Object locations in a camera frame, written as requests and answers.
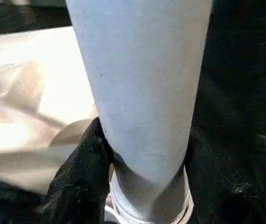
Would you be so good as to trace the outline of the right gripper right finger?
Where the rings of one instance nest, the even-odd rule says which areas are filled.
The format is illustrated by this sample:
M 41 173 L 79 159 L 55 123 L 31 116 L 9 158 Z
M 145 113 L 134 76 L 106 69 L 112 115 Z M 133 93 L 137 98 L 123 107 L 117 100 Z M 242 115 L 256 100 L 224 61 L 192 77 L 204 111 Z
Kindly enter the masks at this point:
M 193 126 L 185 158 L 192 224 L 266 224 L 266 136 Z

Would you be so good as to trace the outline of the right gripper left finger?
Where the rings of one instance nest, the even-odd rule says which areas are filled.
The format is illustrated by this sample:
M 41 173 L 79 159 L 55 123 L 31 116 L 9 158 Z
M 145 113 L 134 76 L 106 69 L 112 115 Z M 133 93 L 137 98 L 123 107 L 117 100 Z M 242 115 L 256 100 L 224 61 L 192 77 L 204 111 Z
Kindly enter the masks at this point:
M 51 181 L 39 223 L 103 224 L 112 162 L 113 151 L 95 118 Z

